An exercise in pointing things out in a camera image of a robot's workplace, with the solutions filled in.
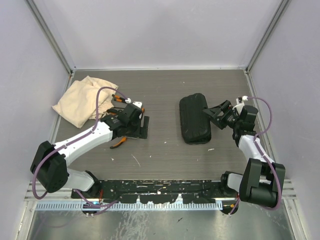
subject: wall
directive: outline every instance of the wall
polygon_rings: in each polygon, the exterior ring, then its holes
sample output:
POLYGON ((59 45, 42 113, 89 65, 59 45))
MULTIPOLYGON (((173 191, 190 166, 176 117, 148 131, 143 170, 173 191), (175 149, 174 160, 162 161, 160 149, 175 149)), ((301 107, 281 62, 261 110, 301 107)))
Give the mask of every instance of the wall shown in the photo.
MULTIPOLYGON (((274 112, 270 136, 319 239, 320 1, 292 0, 251 71, 274 112)), ((269 121, 264 108, 263 117, 269 121)))
POLYGON ((0 239, 18 230, 30 165, 68 75, 23 0, 0 2, 0 239))
POLYGON ((246 67, 280 0, 35 0, 78 69, 246 67))

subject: cable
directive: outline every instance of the cable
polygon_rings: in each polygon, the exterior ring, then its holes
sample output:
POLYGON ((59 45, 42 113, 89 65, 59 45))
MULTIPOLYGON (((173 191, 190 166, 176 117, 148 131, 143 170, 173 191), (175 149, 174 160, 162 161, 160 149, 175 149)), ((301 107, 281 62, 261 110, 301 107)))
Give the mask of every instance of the cable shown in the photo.
MULTIPOLYGON (((269 112, 270 112, 270 121, 269 121, 268 127, 264 131, 258 132, 256 135, 254 135, 253 142, 254 142, 254 145, 256 146, 256 148, 258 149, 259 153, 263 156, 263 159, 269 165, 271 172, 273 174, 274 180, 275 180, 276 188, 278 190, 278 197, 277 197, 276 205, 274 207, 263 206, 263 208, 265 208, 267 210, 274 211, 274 210, 279 209, 281 206, 282 190, 281 190, 280 181, 279 181, 279 178, 278 178, 278 175, 277 175, 277 172, 276 172, 274 166, 272 165, 271 161, 269 160, 269 157, 264 155, 263 150, 260 148, 258 142, 256 141, 258 136, 265 134, 270 129, 271 124, 272 124, 272 120, 273 120, 273 113, 272 113, 270 104, 265 99, 263 99, 261 97, 257 97, 257 96, 248 96, 247 99, 257 99, 257 100, 263 101, 267 105, 269 112)), ((234 212, 234 210, 237 207, 237 205, 239 204, 239 202, 240 202, 240 198, 238 198, 238 200, 236 201, 236 203, 235 203, 234 207, 232 208, 231 212, 229 213, 229 215, 231 215, 234 212)))
MULTIPOLYGON (((95 99, 95 123, 91 129, 91 131, 85 133, 84 135, 68 142, 65 145, 62 145, 60 147, 58 147, 57 149, 53 150, 52 152, 50 152, 47 156, 45 156, 40 163, 38 164, 38 166, 35 168, 34 174, 33 174, 33 178, 32 178, 32 193, 34 195, 34 197, 38 200, 43 199, 46 195, 47 195, 47 191, 45 191, 45 193, 42 196, 39 196, 37 194, 36 191, 36 181, 37 181, 37 175, 39 173, 40 168, 42 167, 42 165, 55 153, 59 152, 60 150, 67 148, 68 146, 70 146, 71 144, 74 144, 78 141, 80 141, 81 139, 84 139, 85 137, 89 136, 91 133, 93 133, 95 131, 95 129, 97 128, 98 122, 99 122, 99 94, 103 89, 111 89, 114 90, 115 92, 117 92, 118 94, 120 94, 121 96, 123 96, 125 99, 128 99, 123 93, 121 93, 119 90, 110 87, 110 86, 103 86, 101 87, 98 92, 96 93, 96 99, 95 99)), ((89 202, 88 200, 86 200, 86 198, 84 196, 81 197, 83 200, 85 200, 87 203, 89 202)))

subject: robotic arm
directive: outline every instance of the robotic arm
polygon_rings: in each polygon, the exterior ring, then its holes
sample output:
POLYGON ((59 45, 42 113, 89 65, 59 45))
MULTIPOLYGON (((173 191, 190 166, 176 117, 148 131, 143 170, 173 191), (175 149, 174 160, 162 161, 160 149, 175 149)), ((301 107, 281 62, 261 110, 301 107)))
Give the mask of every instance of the robotic arm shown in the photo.
POLYGON ((218 128, 229 126, 233 129, 232 138, 248 160, 243 175, 226 171, 221 176, 221 189, 226 194, 236 191, 243 202, 274 208, 278 202, 279 191, 283 188, 286 169, 282 164, 275 163, 261 146, 260 139, 255 138, 257 133, 254 127, 258 110, 245 105, 244 101, 247 99, 245 96, 239 97, 234 107, 227 100, 203 110, 218 128), (275 169, 276 176, 266 162, 266 157, 275 169), (261 176, 266 177, 269 183, 260 182, 261 176), (277 187, 276 177, 281 189, 277 187))
POLYGON ((33 174, 45 156, 66 146, 53 154, 38 172, 37 179, 48 193, 54 193, 65 187, 88 192, 94 196, 101 189, 100 181, 89 171, 76 171, 68 166, 82 154, 115 138, 122 136, 147 138, 149 117, 144 117, 141 127, 143 116, 141 102, 129 103, 123 111, 112 112, 115 114, 102 117, 94 131, 86 137, 81 138, 92 131, 91 128, 55 144, 50 144, 48 141, 40 144, 30 168, 33 174))

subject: towel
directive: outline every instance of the towel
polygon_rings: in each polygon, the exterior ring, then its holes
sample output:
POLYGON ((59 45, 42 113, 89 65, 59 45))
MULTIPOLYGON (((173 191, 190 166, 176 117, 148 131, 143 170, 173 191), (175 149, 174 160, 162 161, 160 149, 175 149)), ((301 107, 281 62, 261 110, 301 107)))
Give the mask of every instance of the towel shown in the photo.
MULTIPOLYGON (((118 86, 112 82, 87 76, 82 81, 74 81, 64 93, 57 105, 52 108, 65 120, 81 128, 88 119, 96 118, 96 97, 101 87, 118 86)), ((99 94, 98 113, 99 118, 110 108, 113 108, 111 100, 114 90, 103 89, 99 94)))

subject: gray wood surface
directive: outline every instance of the gray wood surface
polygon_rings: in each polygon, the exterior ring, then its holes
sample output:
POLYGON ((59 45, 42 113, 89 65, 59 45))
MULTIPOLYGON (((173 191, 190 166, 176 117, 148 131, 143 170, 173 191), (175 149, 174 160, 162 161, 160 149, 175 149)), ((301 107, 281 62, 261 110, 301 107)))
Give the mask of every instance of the gray wood surface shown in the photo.
MULTIPOLYGON (((150 116, 148 139, 129 139, 116 149, 109 147, 119 139, 104 143, 79 157, 71 168, 89 170, 99 179, 220 179, 225 171, 243 173, 247 161, 230 128, 220 130, 211 124, 209 143, 188 145, 181 136, 179 117, 180 99, 194 93, 204 94, 209 107, 249 95, 242 70, 77 71, 74 80, 88 75, 113 82, 127 97, 143 102, 145 115, 150 116)), ((56 142, 93 124, 90 120, 78 129, 61 119, 56 142)))

